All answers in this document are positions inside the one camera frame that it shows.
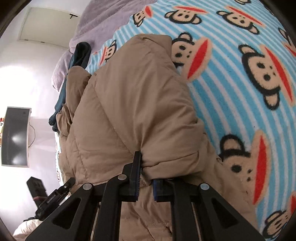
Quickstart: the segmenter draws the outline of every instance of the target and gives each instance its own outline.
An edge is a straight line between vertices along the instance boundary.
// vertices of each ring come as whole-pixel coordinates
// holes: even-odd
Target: metal screw
[[[89,190],[89,189],[91,189],[91,187],[92,187],[92,185],[90,183],[86,183],[83,185],[84,190]]]
[[[206,191],[209,190],[210,186],[207,183],[202,183],[200,184],[200,188]]]
[[[117,177],[120,181],[123,181],[127,178],[127,176],[125,174],[120,174],[118,177]]]

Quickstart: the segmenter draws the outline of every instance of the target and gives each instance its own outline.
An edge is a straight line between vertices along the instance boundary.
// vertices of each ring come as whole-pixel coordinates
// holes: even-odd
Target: bed
[[[272,240],[296,209],[296,48],[293,28],[268,3],[93,0],[52,84],[60,90],[79,42],[91,45],[86,70],[93,74],[131,37],[169,35],[173,63],[188,82],[197,116],[224,165],[248,190],[260,233]]]

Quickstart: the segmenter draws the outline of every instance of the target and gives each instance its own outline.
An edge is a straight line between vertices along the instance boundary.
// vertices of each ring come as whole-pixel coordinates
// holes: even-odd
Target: white wall
[[[27,5],[9,24],[0,38],[0,54],[12,42],[17,41],[30,7]]]
[[[30,42],[12,42],[0,54],[0,116],[7,106],[32,108],[31,125],[36,140],[29,148],[30,168],[0,166],[0,217],[13,232],[24,219],[35,215],[26,181],[42,179],[50,194],[59,187],[55,169],[54,133],[48,118],[54,112],[58,93],[51,86],[51,75],[65,49]],[[29,129],[29,143],[33,140]]]

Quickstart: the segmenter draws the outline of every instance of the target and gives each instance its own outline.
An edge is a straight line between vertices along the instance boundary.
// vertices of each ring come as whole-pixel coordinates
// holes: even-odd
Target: white stripe
[[[224,69],[222,64],[214,57],[212,57],[213,63],[216,65],[216,67],[220,70],[220,72],[224,75],[224,78],[226,81],[231,85],[233,88],[234,92],[237,95],[237,98],[241,101],[242,105],[244,106],[244,109],[247,113],[247,116],[254,127],[254,131],[259,129],[259,124],[254,116],[254,113],[252,112],[245,96],[241,92],[240,88],[237,86],[236,82],[231,78],[231,76],[228,74],[227,70]]]
[[[134,26],[134,25],[128,24],[127,26],[129,27],[129,29],[131,30],[131,32],[133,33],[134,36],[137,35],[137,33],[132,28],[132,26]]]
[[[290,111],[290,113],[292,115],[292,118],[293,118],[292,122],[294,124],[294,129],[295,129],[295,132],[296,132],[296,116],[295,116],[294,111],[291,108],[289,108],[289,111]],[[292,170],[293,170],[293,173],[296,173],[296,154],[295,154],[295,150],[292,153]],[[296,184],[296,175],[292,175],[292,188],[291,188],[291,191],[295,191],[295,184]]]
[[[238,35],[234,34],[233,31],[230,31],[228,28],[226,28],[225,26],[221,25],[218,21],[214,21],[214,18],[217,20],[220,20],[220,18],[218,16],[215,15],[211,15],[211,16],[203,16],[207,21],[212,22],[213,24],[218,25],[221,29],[223,29],[224,31],[226,31],[227,33],[231,34],[234,38],[236,38],[237,40],[239,40],[241,43],[244,43],[244,40],[241,39]]]
[[[149,29],[147,26],[145,26],[144,23],[142,23],[141,27],[143,27],[147,31],[147,33],[149,33],[149,34],[153,33],[153,31],[151,29]]]
[[[283,106],[280,106],[280,111],[282,113],[284,122],[285,122],[286,127],[287,127],[287,133],[288,133],[290,148],[291,148],[291,152],[292,152],[292,158],[294,159],[295,158],[295,149],[294,149],[293,137],[291,135],[291,132],[292,132],[291,126],[290,126],[290,123],[288,122],[288,116],[287,116],[287,113],[286,113]],[[288,171],[288,169],[289,169],[289,164],[288,164],[288,156],[287,156],[286,158],[284,158],[284,177],[285,177],[286,182],[285,182],[283,201],[282,201],[282,204],[281,204],[282,209],[284,209],[286,204],[287,204],[287,195],[288,195],[288,186],[289,186],[289,171]]]
[[[121,36],[123,38],[123,41],[124,41],[124,44],[127,42],[125,36],[124,36],[124,33],[122,32],[122,27],[119,29],[120,33],[121,33]]]
[[[279,118],[278,118],[278,115],[272,111],[272,116],[274,117],[274,120],[275,120],[275,124],[276,124],[276,128],[279,130],[279,139],[280,139],[280,142],[281,142],[281,148],[282,148],[282,151],[283,151],[283,156],[284,156],[284,160],[281,160],[281,164],[282,164],[282,161],[284,161],[284,173],[285,173],[285,177],[288,177],[288,162],[287,162],[287,159],[288,159],[288,156],[287,156],[287,147],[286,147],[286,142],[285,142],[285,139],[284,139],[284,132],[283,132],[283,128],[280,124],[280,121],[279,121]],[[275,179],[280,179],[280,175],[279,175],[279,172],[276,172],[275,173]],[[286,178],[284,178],[284,191],[285,192],[288,192],[288,181],[286,180]],[[279,192],[275,192],[275,196],[278,197],[279,196]],[[274,206],[273,206],[273,209],[276,210],[278,208],[278,205],[276,202],[274,202]]]
[[[164,34],[163,31],[161,31],[157,26],[155,26],[149,19],[149,21],[147,21],[147,24],[149,24],[152,28],[154,28],[156,31],[158,31],[159,34]]]
[[[154,15],[157,15],[157,16],[159,16],[159,17],[161,17],[161,18],[163,18],[163,16],[162,15],[160,15],[160,14],[158,14],[158,13],[156,13],[156,12],[154,12],[153,13]],[[173,36],[178,36],[178,35],[176,35],[176,33],[174,32],[174,31],[172,31],[170,28],[168,28],[168,26],[167,25],[165,25],[165,24],[163,24],[162,22],[160,22],[160,21],[158,21],[158,19],[154,19],[155,21],[157,21],[157,23],[159,24],[159,25],[161,25],[162,27],[164,27],[171,35],[173,35]]]
[[[127,29],[127,25],[123,26],[123,30],[126,33],[126,35],[128,36],[128,39],[131,39],[133,36],[130,36],[128,29]]]
[[[213,120],[212,120],[209,112],[207,111],[207,108],[205,107],[205,104],[202,101],[201,97],[196,92],[194,85],[192,83],[189,83],[187,85],[188,85],[189,89],[191,90],[191,93],[192,93],[194,99],[196,100],[196,103],[197,103],[200,111],[202,112],[202,114],[207,122],[207,125],[209,126],[209,130],[210,130],[210,133],[211,133],[213,141],[214,141],[214,143],[212,143],[212,144],[215,146],[216,150],[219,150],[220,149],[220,140],[219,140],[219,136],[216,132],[216,128],[213,123]]]
[[[242,137],[244,137],[246,148],[248,148],[248,149],[251,148],[251,142],[249,139],[249,135],[247,133],[246,126],[244,125],[242,118],[241,118],[235,104],[233,103],[232,99],[228,95],[226,89],[221,84],[221,82],[219,81],[217,76],[209,68],[206,69],[206,73],[210,76],[210,78],[213,80],[213,82],[215,83],[217,88],[220,90],[220,92],[225,100],[225,103],[228,105],[230,111],[232,112],[232,115],[234,116],[237,126],[239,127],[240,134]]]
[[[261,224],[258,224],[259,225],[259,229],[260,229],[260,233],[262,234],[263,232],[263,229],[265,227],[265,220],[267,218],[267,211],[268,211],[268,203],[269,203],[269,189],[267,189],[266,191],[266,194],[265,194],[265,197],[263,199],[263,202],[264,202],[264,209],[263,209],[263,213],[262,213],[262,220],[261,220]]]
[[[198,82],[201,84],[201,86],[203,87],[204,91],[207,93],[209,99],[211,100],[213,107],[215,109],[215,111],[217,112],[220,121],[223,125],[223,128],[225,130],[225,132],[227,134],[230,134],[231,129],[230,126],[227,122],[227,118],[225,116],[225,114],[222,111],[222,107],[220,106],[220,104],[218,103],[217,99],[215,98],[213,92],[211,91],[211,89],[209,88],[209,86],[207,85],[207,83],[205,82],[205,80],[202,77],[198,78]]]
[[[91,63],[91,74],[93,75],[94,72],[96,72],[99,69],[99,61],[103,54],[103,48],[106,45],[106,43],[103,44],[102,48],[98,51],[97,54],[93,55],[92,57],[92,63]]]
[[[119,45],[121,47],[122,46],[122,42],[121,42],[121,39],[120,39],[120,37],[118,35],[118,30],[115,31],[113,37],[116,39],[116,41],[118,41],[118,43],[119,43]]]

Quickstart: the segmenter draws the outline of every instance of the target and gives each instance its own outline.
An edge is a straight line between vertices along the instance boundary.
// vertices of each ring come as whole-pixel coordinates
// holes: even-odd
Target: beige puffer jacket
[[[143,154],[136,203],[123,203],[120,240],[172,240],[169,203],[153,200],[150,180],[184,176],[209,183],[256,227],[240,181],[224,168],[195,115],[186,82],[171,60],[169,36],[130,39],[91,77],[69,71],[66,104],[57,115],[63,178],[100,184]]]

